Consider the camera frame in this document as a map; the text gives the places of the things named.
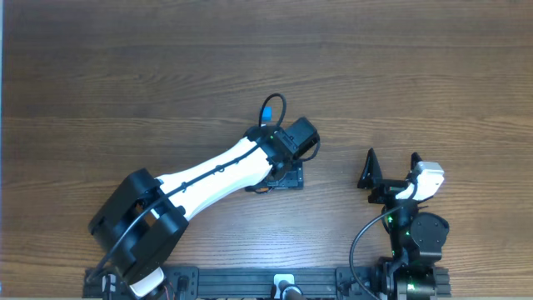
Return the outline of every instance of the white plastic part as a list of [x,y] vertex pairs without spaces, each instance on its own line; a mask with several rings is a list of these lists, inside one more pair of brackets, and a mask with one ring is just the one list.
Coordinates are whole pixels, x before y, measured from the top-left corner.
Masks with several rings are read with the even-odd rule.
[[289,284],[294,284],[294,275],[292,274],[276,274],[274,275],[274,285],[276,286],[276,295],[274,296],[274,299],[281,299],[280,295],[280,282],[286,281]]
[[[418,188],[413,199],[422,201],[435,195],[436,191],[444,182],[444,170],[437,162],[418,162],[413,170],[419,174],[416,177]],[[399,192],[396,199],[407,199],[412,193],[415,186],[411,183],[405,191]]]
[[[256,142],[251,142],[244,137],[231,149],[202,164],[186,171],[161,175],[157,178],[163,181],[161,190],[169,193],[173,189],[179,188],[182,183],[240,157],[256,145]],[[203,209],[226,195],[238,189],[258,184],[268,175],[270,170],[271,165],[267,161],[267,155],[261,148],[258,148],[239,163],[226,167],[224,172],[216,172],[187,187],[184,192],[174,194],[170,197],[170,201],[176,207],[183,206],[185,208],[184,216],[189,221]]]
[[148,276],[144,277],[141,281],[133,283],[130,288],[132,292],[137,297],[146,296],[151,290],[157,288],[163,280],[165,279],[165,274],[160,267],[151,272]]

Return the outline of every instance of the blue object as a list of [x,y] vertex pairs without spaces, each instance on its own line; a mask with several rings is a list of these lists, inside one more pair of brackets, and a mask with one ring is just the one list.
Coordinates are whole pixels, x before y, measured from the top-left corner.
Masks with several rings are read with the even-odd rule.
[[263,110],[263,115],[261,116],[261,120],[263,121],[272,120],[272,107],[265,107],[265,110]]

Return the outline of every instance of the wooden table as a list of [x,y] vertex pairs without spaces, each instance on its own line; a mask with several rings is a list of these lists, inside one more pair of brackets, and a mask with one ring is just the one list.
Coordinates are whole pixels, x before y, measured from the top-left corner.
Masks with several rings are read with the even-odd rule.
[[[356,189],[374,147],[388,178],[413,151],[446,170],[427,211],[451,225],[439,265],[454,295],[531,295],[533,2],[6,0],[5,13],[4,297],[79,297],[102,256],[87,224],[121,180],[224,152],[273,92],[286,125],[307,116],[321,134],[305,189],[224,198],[168,263],[346,266],[381,210]],[[356,263],[389,251],[375,226]]]

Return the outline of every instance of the wooden tabletop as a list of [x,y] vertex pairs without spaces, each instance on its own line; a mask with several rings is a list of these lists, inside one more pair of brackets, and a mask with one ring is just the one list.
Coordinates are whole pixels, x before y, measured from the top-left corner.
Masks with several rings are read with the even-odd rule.
[[[451,225],[454,295],[531,295],[532,47],[521,0],[6,0],[1,295],[81,296],[103,255],[87,225],[121,180],[224,152],[273,92],[321,134],[306,187],[225,197],[168,263],[347,266],[381,210],[356,189],[374,147],[387,178],[414,151],[445,169],[426,211]],[[360,265],[390,252],[381,226],[358,247]]]

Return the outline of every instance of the blue cap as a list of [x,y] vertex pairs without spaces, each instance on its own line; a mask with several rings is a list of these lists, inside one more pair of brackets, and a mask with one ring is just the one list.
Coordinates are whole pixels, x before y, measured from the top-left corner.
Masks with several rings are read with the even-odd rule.
[[265,107],[263,110],[263,115],[261,116],[262,121],[271,121],[272,120],[272,107]]

